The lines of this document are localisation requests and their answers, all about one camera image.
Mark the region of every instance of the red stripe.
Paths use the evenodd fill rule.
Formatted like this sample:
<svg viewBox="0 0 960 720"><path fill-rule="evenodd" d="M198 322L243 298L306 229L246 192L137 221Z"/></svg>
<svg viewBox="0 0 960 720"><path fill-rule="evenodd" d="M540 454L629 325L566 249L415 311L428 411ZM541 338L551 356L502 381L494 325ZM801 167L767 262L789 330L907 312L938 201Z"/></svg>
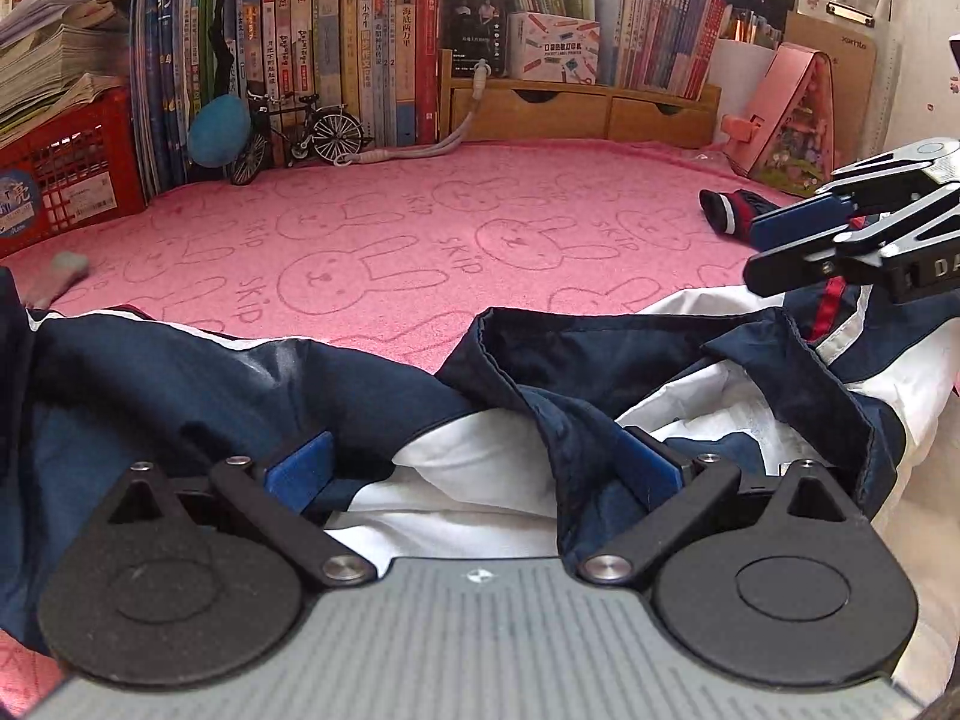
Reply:
<svg viewBox="0 0 960 720"><path fill-rule="evenodd" d="M837 313L840 310L840 298L846 288L847 281L843 276L834 276L827 281L824 293L820 297L820 304L817 306L817 317L813 320L813 328L807 338L810 343L816 343L830 332L833 323L836 322Z"/></svg>

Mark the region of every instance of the drawer handle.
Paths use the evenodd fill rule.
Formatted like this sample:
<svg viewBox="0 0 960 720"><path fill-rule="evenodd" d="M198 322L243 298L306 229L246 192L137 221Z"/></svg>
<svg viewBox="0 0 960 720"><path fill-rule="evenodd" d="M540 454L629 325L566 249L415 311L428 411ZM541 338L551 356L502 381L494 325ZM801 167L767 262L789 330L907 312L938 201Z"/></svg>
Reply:
<svg viewBox="0 0 960 720"><path fill-rule="evenodd" d="M553 100L560 92L543 92L539 89L515 89L514 94L517 95L525 103L549 103L550 100Z"/></svg>

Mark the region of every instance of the sticker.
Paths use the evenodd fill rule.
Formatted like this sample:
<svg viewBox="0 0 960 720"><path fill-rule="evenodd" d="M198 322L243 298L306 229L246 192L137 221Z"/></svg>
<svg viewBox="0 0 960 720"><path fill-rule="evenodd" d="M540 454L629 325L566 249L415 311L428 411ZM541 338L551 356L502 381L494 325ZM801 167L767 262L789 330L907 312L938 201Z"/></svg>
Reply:
<svg viewBox="0 0 960 720"><path fill-rule="evenodd" d="M117 207L117 198L110 183L110 174L102 172L61 190L72 223L111 211Z"/></svg>
<svg viewBox="0 0 960 720"><path fill-rule="evenodd" d="M0 237L11 238L30 227L40 213L40 189L30 173L0 172Z"/></svg>

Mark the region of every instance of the wall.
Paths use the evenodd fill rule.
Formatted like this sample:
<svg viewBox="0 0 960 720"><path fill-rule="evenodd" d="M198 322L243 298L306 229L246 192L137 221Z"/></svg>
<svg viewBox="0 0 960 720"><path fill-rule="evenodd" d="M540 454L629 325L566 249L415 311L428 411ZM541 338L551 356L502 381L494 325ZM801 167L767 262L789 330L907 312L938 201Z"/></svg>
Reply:
<svg viewBox="0 0 960 720"><path fill-rule="evenodd" d="M894 0L894 9L904 48L886 148L960 138L960 70L947 43L960 33L960 0Z"/></svg>

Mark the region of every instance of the red plastic basket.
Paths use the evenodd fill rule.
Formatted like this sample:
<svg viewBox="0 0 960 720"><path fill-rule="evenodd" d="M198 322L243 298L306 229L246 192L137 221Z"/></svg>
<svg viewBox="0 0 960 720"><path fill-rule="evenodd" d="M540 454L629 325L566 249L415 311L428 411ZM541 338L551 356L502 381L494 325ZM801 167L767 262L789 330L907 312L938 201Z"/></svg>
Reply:
<svg viewBox="0 0 960 720"><path fill-rule="evenodd" d="M109 90L0 149L0 257L143 209L127 89Z"/></svg>

